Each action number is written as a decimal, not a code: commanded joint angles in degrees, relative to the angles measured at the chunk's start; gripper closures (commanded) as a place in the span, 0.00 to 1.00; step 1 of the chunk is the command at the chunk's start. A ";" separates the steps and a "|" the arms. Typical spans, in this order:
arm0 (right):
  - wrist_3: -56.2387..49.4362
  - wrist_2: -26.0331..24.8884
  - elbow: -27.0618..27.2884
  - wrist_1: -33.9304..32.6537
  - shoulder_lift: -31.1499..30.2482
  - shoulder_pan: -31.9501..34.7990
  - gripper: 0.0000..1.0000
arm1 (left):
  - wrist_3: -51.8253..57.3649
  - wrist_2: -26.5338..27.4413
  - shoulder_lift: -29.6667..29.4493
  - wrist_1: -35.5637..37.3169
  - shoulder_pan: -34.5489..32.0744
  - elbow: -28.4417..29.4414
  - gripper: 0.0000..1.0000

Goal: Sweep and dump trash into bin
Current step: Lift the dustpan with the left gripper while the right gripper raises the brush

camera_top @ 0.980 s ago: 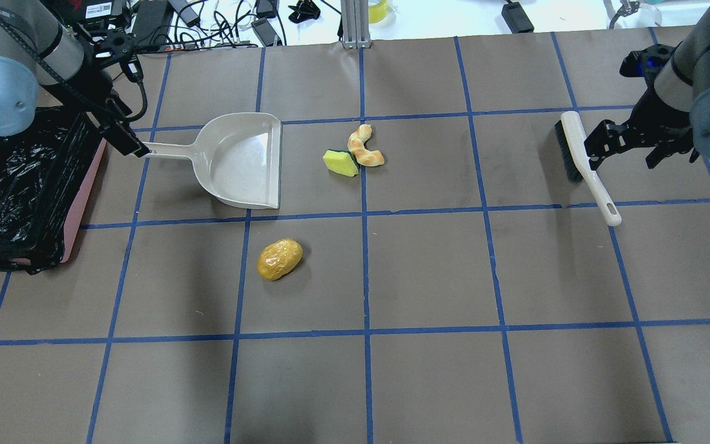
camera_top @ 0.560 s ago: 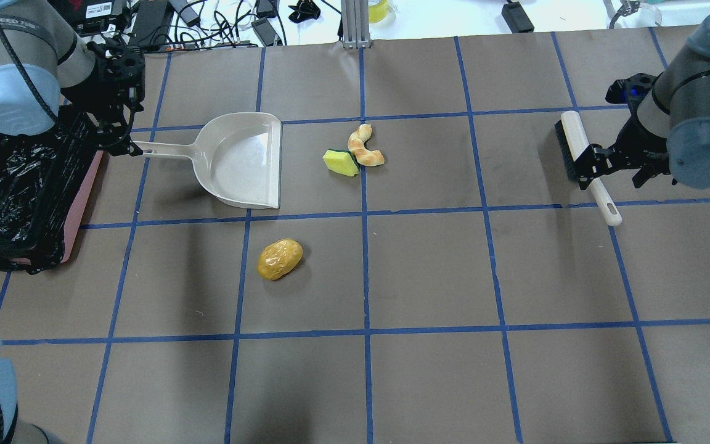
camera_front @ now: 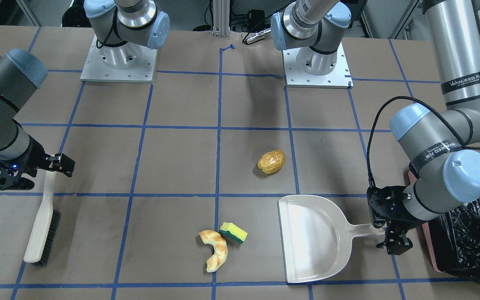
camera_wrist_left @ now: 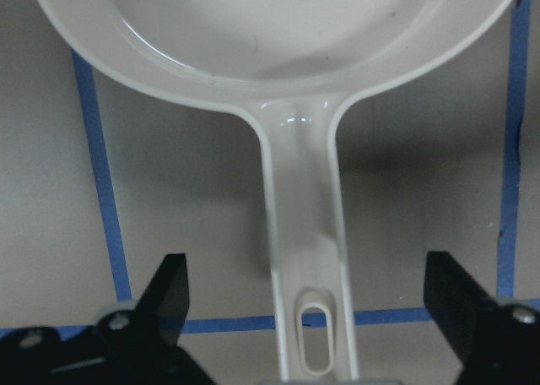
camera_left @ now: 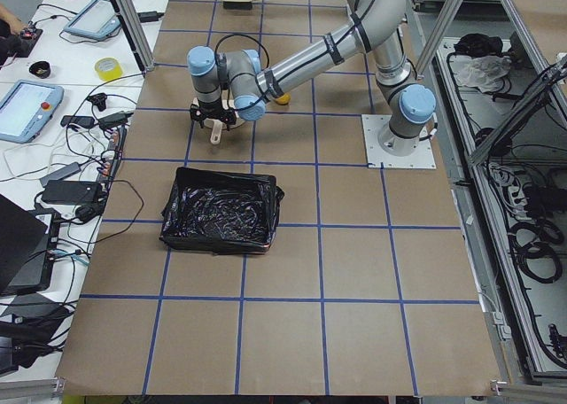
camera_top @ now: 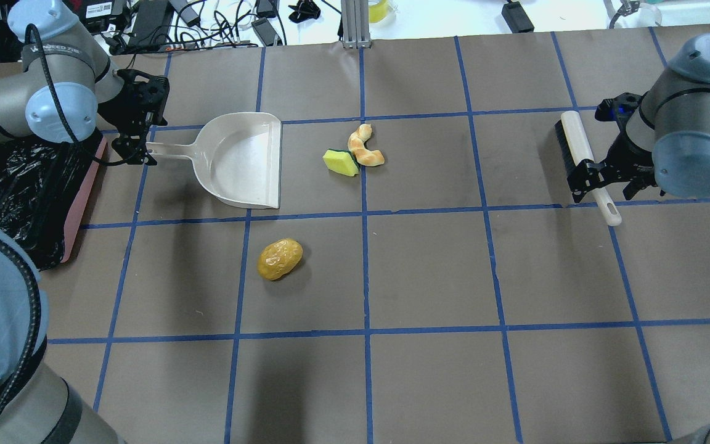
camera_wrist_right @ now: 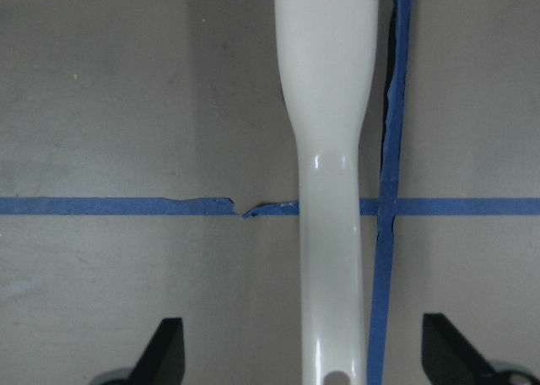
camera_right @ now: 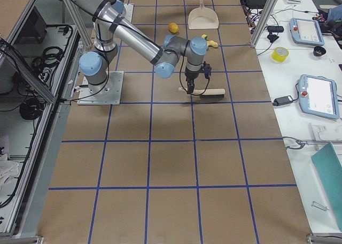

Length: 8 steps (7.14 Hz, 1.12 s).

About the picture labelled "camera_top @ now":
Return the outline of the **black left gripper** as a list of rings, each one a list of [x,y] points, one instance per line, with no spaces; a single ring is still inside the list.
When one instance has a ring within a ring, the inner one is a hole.
[[[157,165],[147,149],[148,132],[152,126],[168,124],[164,112],[169,98],[169,79],[135,68],[114,70],[111,79],[112,97],[99,104],[99,116],[119,132],[111,147],[120,160],[113,161],[111,166]]]

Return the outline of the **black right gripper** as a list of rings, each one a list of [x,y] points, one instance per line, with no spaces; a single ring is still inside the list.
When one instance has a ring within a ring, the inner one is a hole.
[[[629,119],[639,109],[642,96],[630,92],[603,99],[595,110],[595,120],[616,123],[619,135],[599,163],[591,159],[566,161],[566,180],[574,204],[582,202],[586,194],[603,188],[614,179],[628,179],[622,190],[624,200],[633,200],[640,191],[658,187],[653,176],[651,152],[640,148],[629,137]]]

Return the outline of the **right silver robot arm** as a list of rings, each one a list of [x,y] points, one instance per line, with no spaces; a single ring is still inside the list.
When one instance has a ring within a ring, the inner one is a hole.
[[[710,318],[641,319],[636,296],[640,287],[631,284],[634,275],[626,269],[626,251],[618,244],[614,227],[622,216],[606,188],[626,183],[624,200],[630,203],[637,193],[649,187],[659,189],[661,197],[710,203],[710,33],[687,40],[667,59],[664,70],[643,94],[625,92],[607,98],[594,110],[594,118],[615,123],[618,134],[606,157],[594,161],[594,154],[582,124],[581,114],[567,110],[556,123],[558,142],[563,152],[567,183],[575,203],[594,195],[604,220],[612,227],[614,249],[622,280],[626,284],[629,311],[639,335],[640,351],[647,364],[649,383],[657,385],[653,360],[647,349],[646,327],[652,329],[710,326]],[[710,284],[701,296],[710,302]],[[696,432],[665,443],[710,443],[710,422]]]

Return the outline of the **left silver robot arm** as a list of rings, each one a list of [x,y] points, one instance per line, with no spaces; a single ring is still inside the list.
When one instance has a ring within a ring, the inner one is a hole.
[[[155,164],[151,126],[164,126],[165,76],[118,68],[61,1],[20,1],[8,25],[22,72],[0,78],[0,143],[36,136],[79,148],[101,116],[122,163]],[[0,230],[0,443],[122,443],[123,438],[43,363],[48,304],[27,252]]]

